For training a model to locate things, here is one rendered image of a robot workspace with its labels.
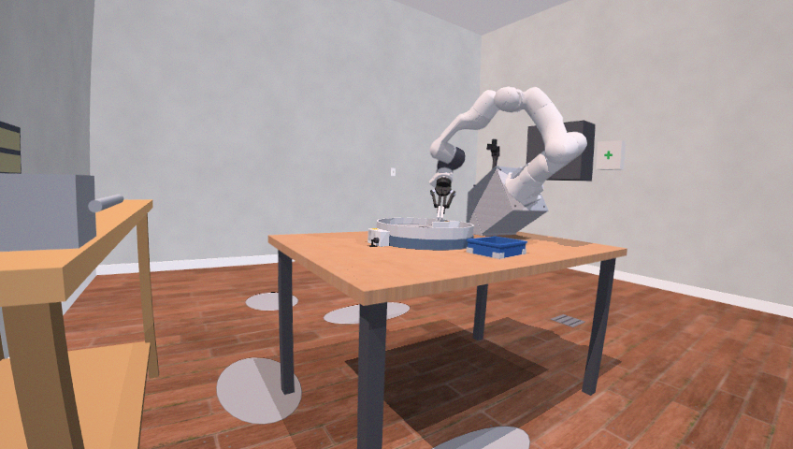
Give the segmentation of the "blue crate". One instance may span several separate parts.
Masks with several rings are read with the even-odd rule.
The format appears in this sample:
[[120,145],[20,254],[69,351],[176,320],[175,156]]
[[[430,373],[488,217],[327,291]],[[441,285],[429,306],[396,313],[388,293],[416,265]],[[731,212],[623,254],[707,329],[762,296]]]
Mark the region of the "blue crate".
[[496,259],[526,254],[525,240],[503,237],[467,239],[467,253],[488,256]]

